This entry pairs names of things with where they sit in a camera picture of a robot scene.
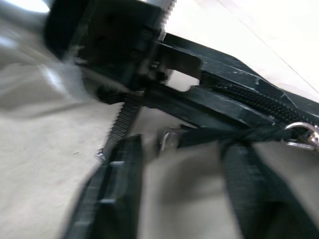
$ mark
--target black plastic piece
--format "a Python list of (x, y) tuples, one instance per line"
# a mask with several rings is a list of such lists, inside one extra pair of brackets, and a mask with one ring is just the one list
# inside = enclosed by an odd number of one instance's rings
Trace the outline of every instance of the black plastic piece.
[(164, 111), (197, 127), (222, 128), (234, 131), (250, 127), (273, 125), (276, 121), (201, 87), (180, 92), (153, 84), (146, 92), (145, 106)]
[[(233, 56), (171, 34), (165, 36), (163, 44), (199, 58), (202, 62), (200, 67), (202, 72), (254, 89), (262, 94), (291, 104), (290, 99), (281, 89), (267, 82)], [(201, 81), (200, 84), (206, 85), (207, 82)]]
[(164, 8), (139, 0), (91, 0), (80, 6), (67, 1), (68, 8), (63, 4), (64, 0), (57, 0), (49, 16), (48, 47), (60, 58), (77, 48), (72, 57), (81, 59), (82, 67), (138, 89), (140, 76), (152, 64), (167, 4)]
[(119, 142), (85, 185), (64, 239), (135, 239), (143, 153), (140, 136)]
[(108, 105), (113, 105), (125, 100), (127, 93), (119, 92), (117, 90), (106, 89), (104, 86), (100, 86), (96, 91), (96, 97), (99, 101)]

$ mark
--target metal part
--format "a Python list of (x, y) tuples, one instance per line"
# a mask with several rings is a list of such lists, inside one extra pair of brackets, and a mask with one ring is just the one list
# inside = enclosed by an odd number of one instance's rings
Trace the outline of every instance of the metal part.
[(98, 157), (99, 160), (101, 160), (102, 162), (105, 161), (105, 156), (104, 154), (102, 153), (103, 152), (103, 148), (100, 148), (97, 153), (96, 153), (96, 156)]
[(142, 105), (142, 97), (127, 94), (122, 109), (109, 132), (108, 140), (102, 150), (102, 154), (104, 155), (105, 159), (108, 158), (108, 155), (114, 145), (127, 136)]
[(311, 134), (306, 137), (306, 140), (304, 142), (297, 142), (296, 140), (281, 140), (282, 143), (296, 147), (296, 148), (301, 148), (301, 149), (306, 149), (306, 150), (315, 150), (319, 152), (319, 128), (315, 125), (311, 125), (306, 122), (295, 122), (287, 125), (285, 129), (292, 129), (292, 128), (306, 128), (311, 131)]
[(180, 136), (185, 132), (181, 128), (167, 128), (162, 133), (159, 140), (159, 150), (166, 151), (170, 149), (176, 149), (179, 144)]

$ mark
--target metal buckle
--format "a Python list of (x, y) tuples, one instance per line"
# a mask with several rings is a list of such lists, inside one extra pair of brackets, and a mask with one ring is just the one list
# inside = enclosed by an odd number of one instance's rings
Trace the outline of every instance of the metal buckle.
[(316, 125), (311, 125), (310, 123), (295, 122), (287, 125), (285, 129), (292, 129), (297, 127), (309, 129), (310, 131), (312, 131), (312, 133), (304, 142), (297, 142), (293, 139), (289, 141), (285, 141), (284, 139), (282, 139), (281, 142), (288, 146), (319, 152), (319, 128)]

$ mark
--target beige fabric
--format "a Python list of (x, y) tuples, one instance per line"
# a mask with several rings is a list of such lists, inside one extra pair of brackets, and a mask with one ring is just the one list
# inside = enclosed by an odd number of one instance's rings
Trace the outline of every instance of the beige fabric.
[(143, 133), (146, 158), (139, 238), (240, 239), (215, 143), (154, 155), (158, 130), (180, 123), (144, 108), (132, 130)]
[(319, 228), (319, 154), (283, 145), (260, 143), (263, 161), (289, 186)]
[[(242, 0), (241, 4), (240, 1), (235, 1), (238, 3), (236, 13), (244, 13), (252, 25), (259, 20), (263, 21), (255, 30), (271, 31), (274, 29), (272, 26), (280, 30), (275, 38), (268, 38), (273, 40), (273, 43), (278, 43), (277, 50), (284, 50), (284, 55), (278, 55), (274, 47), (270, 48), (266, 41), (261, 40), (260, 35), (256, 35), (254, 30), (243, 24), (243, 15), (238, 17), (234, 14), (230, 5), (226, 5), (227, 2), (231, 1), (177, 0), (166, 29), (178, 36), (234, 55), (272, 83), (319, 101), (318, 93), (310, 86), (315, 83), (310, 81), (317, 78), (317, 68), (309, 67), (308, 64), (309, 61), (316, 64), (318, 51), (313, 47), (319, 44), (315, 34), (304, 34), (303, 31), (308, 29), (310, 33), (318, 32), (317, 27), (308, 27), (318, 22), (316, 8), (313, 7), (311, 14), (306, 12), (301, 18), (285, 18), (288, 8), (277, 4), (290, 4), (292, 1), (273, 0), (270, 5), (276, 5), (276, 16), (287, 20), (284, 23), (296, 22), (301, 24), (301, 27), (296, 30), (286, 24), (277, 24), (282, 22), (277, 19), (270, 22), (271, 27), (265, 28), (265, 24), (273, 20), (274, 15), (264, 11), (264, 8), (256, 10), (256, 7), (249, 9), (246, 6), (261, 2), (267, 4), (268, 0)], [(317, 1), (293, 2), (305, 6)], [(119, 105), (74, 102), (70, 99), (70, 94), (63, 92), (63, 87), (58, 90), (57, 86), (63, 86), (66, 81), (62, 80), (69, 79), (69, 76), (57, 77), (55, 73), (59, 71), (56, 69), (50, 74), (55, 81), (43, 82), (43, 76), (33, 74), (33, 70), (38, 72), (34, 65), (56, 63), (56, 59), (53, 62), (51, 58), (47, 59), (48, 51), (45, 50), (46, 53), (42, 54), (45, 48), (41, 42), (22, 33), (21, 29), (13, 30), (11, 25), (0, 25), (0, 69), (3, 70), (11, 63), (22, 64), (16, 65), (19, 85), (14, 88), (14, 94), (5, 93), (0, 96), (0, 235), (4, 239), (57, 239), (72, 209), (78, 189), (97, 165), (94, 154), (103, 146), (105, 135), (112, 125)], [(280, 39), (283, 33), (293, 35)], [(294, 54), (293, 50), (296, 48), (298, 54)], [(181, 85), (189, 84), (181, 77), (179, 81)], [(64, 89), (67, 88), (75, 89), (74, 85), (64, 86)], [(146, 134), (151, 134), (155, 131), (154, 125), (161, 123), (161, 117), (165, 115), (146, 114), (139, 124), (148, 129)], [(191, 230), (194, 230), (198, 234), (192, 238), (197, 239), (236, 238), (232, 215), (223, 200), (223, 180), (220, 172), (214, 170), (218, 165), (216, 162), (205, 161), (201, 155), (200, 162), (206, 169), (197, 165), (194, 158), (188, 157), (188, 153), (185, 154), (185, 160), (177, 158), (174, 162), (175, 158), (170, 161), (162, 157), (150, 161), (147, 165), (145, 183), (149, 190), (145, 191), (143, 198), (145, 207), (142, 208), (141, 226), (146, 232), (141, 233), (141, 237), (161, 238), (160, 235), (167, 231), (167, 238), (191, 238), (194, 235)], [(189, 185), (189, 188), (182, 181), (189, 182), (188, 174), (190, 177), (199, 178), (193, 185)], [(313, 174), (315, 172), (307, 172), (307, 175), (312, 177)], [(174, 192), (180, 187), (183, 198), (177, 197)], [(316, 197), (305, 198), (310, 199), (313, 204), (316, 203)]]

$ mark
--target metal ring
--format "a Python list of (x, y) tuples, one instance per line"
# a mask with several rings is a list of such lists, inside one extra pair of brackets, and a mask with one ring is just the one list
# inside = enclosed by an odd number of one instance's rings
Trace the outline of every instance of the metal ring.
[[(311, 130), (313, 133), (315, 133), (318, 138), (319, 138), (319, 129), (317, 126), (313, 126), (310, 123), (306, 122), (295, 122), (287, 125), (285, 129), (292, 129), (292, 128), (297, 128), (297, 127), (302, 127)], [(315, 150), (315, 147), (310, 145), (310, 144), (305, 144), (305, 143), (300, 143), (300, 142), (295, 142), (295, 141), (285, 141), (283, 138), (281, 139), (281, 143), (284, 143), (288, 146), (296, 147), (296, 148), (301, 148), (301, 149), (306, 149), (306, 150)]]

